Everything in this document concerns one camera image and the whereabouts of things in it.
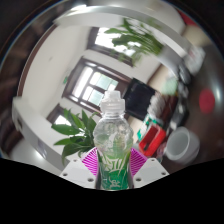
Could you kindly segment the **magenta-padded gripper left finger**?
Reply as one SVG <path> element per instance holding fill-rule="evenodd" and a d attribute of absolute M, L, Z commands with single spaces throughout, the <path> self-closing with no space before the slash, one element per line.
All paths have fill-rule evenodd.
<path fill-rule="evenodd" d="M 78 186 L 95 189 L 98 180 L 97 149 L 93 148 L 81 158 L 75 158 L 68 163 L 60 177 Z"/>

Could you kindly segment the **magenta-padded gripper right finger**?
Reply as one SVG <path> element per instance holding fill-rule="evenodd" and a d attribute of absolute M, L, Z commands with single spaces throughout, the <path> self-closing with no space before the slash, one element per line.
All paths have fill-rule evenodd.
<path fill-rule="evenodd" d="M 136 149 L 131 149 L 129 159 L 130 189 L 144 187 L 168 175 L 168 171 L 156 158 L 147 158 Z"/>

